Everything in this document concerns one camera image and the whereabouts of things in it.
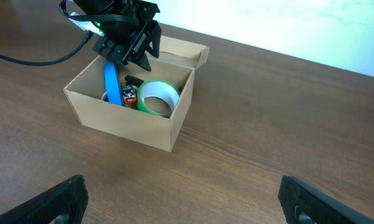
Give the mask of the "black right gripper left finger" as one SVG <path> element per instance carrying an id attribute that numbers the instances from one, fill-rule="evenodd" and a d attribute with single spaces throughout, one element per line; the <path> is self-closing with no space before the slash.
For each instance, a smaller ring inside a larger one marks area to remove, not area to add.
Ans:
<path id="1" fill-rule="evenodd" d="M 81 224 L 87 205 L 88 191 L 85 179 L 78 174 L 1 214 L 0 224 Z"/>

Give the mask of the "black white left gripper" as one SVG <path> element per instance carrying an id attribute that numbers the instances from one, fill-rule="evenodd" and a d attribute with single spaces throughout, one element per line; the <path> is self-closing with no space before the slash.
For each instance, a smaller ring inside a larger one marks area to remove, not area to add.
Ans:
<path id="1" fill-rule="evenodd" d="M 134 62 L 146 71 L 151 66 L 146 53 L 159 57 L 161 27 L 154 16 L 160 12 L 157 4 L 147 1 L 107 1 L 103 14 L 120 16 L 119 21 L 101 22 L 105 34 L 93 50 L 115 62 Z"/>

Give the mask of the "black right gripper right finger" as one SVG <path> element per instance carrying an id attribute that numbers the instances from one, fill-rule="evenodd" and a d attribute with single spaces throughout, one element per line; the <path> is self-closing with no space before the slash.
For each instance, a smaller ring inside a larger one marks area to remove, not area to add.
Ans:
<path id="1" fill-rule="evenodd" d="M 371 218 L 293 176 L 282 177 L 278 199 L 288 224 L 374 224 Z"/>

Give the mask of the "brown cardboard box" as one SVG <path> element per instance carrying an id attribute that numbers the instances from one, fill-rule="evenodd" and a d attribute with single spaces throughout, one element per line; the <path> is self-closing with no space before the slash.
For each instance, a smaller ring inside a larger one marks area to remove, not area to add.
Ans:
<path id="1" fill-rule="evenodd" d="M 209 50 L 205 45 L 162 36 L 159 57 L 147 57 L 151 71 L 133 63 L 118 67 L 121 82 L 131 75 L 144 81 L 164 81 L 177 89 L 180 98 L 174 106 L 149 95 L 147 105 L 170 112 L 166 118 L 103 101 L 107 60 L 102 56 L 96 57 L 63 90 L 82 125 L 170 152 L 192 101 L 195 71 L 206 63 Z"/>

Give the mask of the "black silver marker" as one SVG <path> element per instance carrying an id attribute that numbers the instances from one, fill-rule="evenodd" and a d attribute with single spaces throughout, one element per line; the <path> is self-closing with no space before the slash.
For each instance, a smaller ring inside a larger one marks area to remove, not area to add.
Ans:
<path id="1" fill-rule="evenodd" d="M 144 80 L 134 77 L 132 75 L 126 75 L 124 78 L 130 85 L 134 85 L 136 87 L 140 87 L 143 83 Z"/>

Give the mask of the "orange black stapler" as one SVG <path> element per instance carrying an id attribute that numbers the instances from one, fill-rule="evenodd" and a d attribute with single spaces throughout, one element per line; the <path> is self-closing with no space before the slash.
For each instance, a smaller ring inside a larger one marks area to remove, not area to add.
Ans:
<path id="1" fill-rule="evenodd" d="M 137 101 L 137 93 L 132 85 L 125 84 L 121 91 L 125 104 L 135 103 Z"/>

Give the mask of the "green tape roll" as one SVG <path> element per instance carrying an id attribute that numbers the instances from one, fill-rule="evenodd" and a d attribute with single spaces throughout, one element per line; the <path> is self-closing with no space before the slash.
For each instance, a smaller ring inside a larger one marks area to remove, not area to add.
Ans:
<path id="1" fill-rule="evenodd" d="M 137 108 L 139 111 L 170 118 L 180 100 L 180 92 L 173 84 L 165 80 L 153 79 L 147 80 L 139 86 L 137 97 Z M 152 110 L 145 103 L 146 98 L 157 98 L 164 101 L 171 109 L 171 112 L 165 114 Z"/>

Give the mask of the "blue plastic case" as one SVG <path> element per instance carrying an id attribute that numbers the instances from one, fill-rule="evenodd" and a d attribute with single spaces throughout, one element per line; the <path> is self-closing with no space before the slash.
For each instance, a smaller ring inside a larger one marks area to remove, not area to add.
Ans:
<path id="1" fill-rule="evenodd" d="M 121 95 L 121 86 L 119 84 L 117 68 L 113 62 L 106 62 L 104 68 L 104 76 L 108 102 L 123 106 L 124 103 Z"/>

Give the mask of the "white tape roll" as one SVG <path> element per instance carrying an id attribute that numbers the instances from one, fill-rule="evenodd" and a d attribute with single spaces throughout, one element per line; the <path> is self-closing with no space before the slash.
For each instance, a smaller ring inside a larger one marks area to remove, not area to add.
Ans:
<path id="1" fill-rule="evenodd" d="M 109 102 L 107 92 L 104 92 L 101 96 L 101 100 L 105 102 Z"/>

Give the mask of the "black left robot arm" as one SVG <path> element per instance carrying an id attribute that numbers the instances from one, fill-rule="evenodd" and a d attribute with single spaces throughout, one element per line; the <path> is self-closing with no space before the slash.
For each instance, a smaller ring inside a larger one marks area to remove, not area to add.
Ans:
<path id="1" fill-rule="evenodd" d="M 66 1 L 59 4 L 60 12 L 78 22 L 91 22 L 103 32 L 93 50 L 120 65 L 129 62 L 151 71 L 147 54 L 159 56 L 161 27 L 154 16 L 160 12 L 157 4 L 140 0 L 74 0 L 84 15 L 70 15 Z"/>

